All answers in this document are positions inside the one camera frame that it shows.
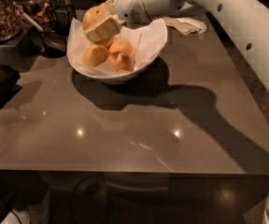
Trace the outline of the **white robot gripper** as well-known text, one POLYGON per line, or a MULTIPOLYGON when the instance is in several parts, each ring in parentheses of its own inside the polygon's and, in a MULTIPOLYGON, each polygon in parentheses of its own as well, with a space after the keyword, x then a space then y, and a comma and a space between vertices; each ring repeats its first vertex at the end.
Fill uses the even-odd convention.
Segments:
POLYGON ((117 35, 124 24, 150 24, 151 19, 143 6, 143 0, 106 0, 105 8, 111 14, 100 18, 85 15, 84 35, 97 42, 117 35))

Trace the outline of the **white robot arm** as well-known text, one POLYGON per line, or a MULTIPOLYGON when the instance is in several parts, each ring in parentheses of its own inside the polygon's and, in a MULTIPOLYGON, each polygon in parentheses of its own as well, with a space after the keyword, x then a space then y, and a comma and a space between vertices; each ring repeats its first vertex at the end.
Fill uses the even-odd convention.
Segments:
POLYGON ((162 17, 209 12, 231 38, 269 92, 269 9, 257 0, 107 0, 106 15, 85 30, 91 41, 116 35, 162 17))

